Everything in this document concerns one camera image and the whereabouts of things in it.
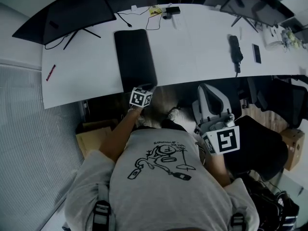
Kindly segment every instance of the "cardboard box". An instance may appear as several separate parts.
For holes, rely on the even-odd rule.
[[[284,168],[291,170],[299,162],[303,150],[305,134],[298,129],[286,129],[281,133],[282,140],[288,147],[288,161]]]
[[[88,132],[91,130],[106,128],[106,127],[110,127],[111,130],[114,130],[117,125],[118,125],[117,119],[82,123],[83,132]]]
[[[107,127],[76,134],[76,139],[79,148],[83,154],[83,157],[86,158],[86,156],[91,150],[99,150],[102,142],[104,141],[106,136],[110,133],[111,129],[110,127]]]

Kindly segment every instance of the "phone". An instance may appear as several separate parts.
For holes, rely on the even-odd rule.
[[[256,63],[261,63],[261,55],[260,55],[260,49],[257,45],[253,44],[252,45],[254,48],[254,54],[255,54],[255,61]]]

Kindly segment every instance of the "red marker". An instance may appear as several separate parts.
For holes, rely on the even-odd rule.
[[[49,74],[48,74],[48,77],[47,77],[46,81],[49,80],[50,75],[52,74],[52,72],[53,72],[53,70],[54,70],[55,67],[56,67],[56,65],[54,65],[54,66],[52,67],[51,71],[50,71]]]

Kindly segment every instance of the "black bag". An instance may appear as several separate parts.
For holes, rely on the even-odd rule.
[[[262,182],[249,175],[241,177],[259,214],[259,230],[289,231],[296,223],[299,206],[286,191],[273,194]]]

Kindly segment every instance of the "remote control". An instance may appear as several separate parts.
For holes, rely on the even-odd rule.
[[[181,14],[173,14],[172,15],[172,22],[175,29],[178,31],[182,30],[182,18]]]

